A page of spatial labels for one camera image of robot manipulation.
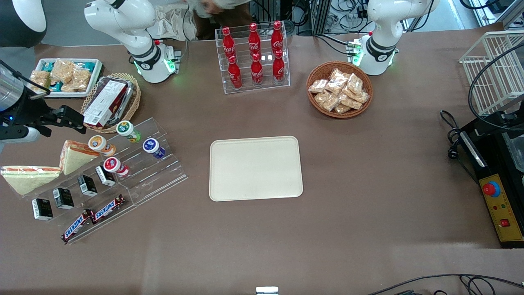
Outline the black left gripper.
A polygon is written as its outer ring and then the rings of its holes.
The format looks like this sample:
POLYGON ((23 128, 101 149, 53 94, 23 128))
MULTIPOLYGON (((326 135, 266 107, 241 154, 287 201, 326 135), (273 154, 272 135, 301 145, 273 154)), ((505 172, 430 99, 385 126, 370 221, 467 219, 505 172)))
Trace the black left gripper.
POLYGON ((502 133, 507 133, 508 136, 522 136, 524 134, 523 115, 523 111, 515 111, 509 114, 497 111, 491 115, 474 119, 462 127, 462 130, 469 136, 492 136, 502 133))

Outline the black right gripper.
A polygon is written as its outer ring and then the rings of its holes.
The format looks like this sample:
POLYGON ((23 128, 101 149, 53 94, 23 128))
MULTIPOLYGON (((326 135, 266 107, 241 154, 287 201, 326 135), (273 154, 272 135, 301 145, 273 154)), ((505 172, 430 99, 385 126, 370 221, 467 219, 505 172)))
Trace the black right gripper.
POLYGON ((44 97, 20 97, 17 102, 13 98, 1 97, 1 127, 15 125, 37 126, 44 137, 51 137, 51 129, 47 125, 67 127, 80 134, 86 134, 84 116, 69 106, 52 109, 44 97))

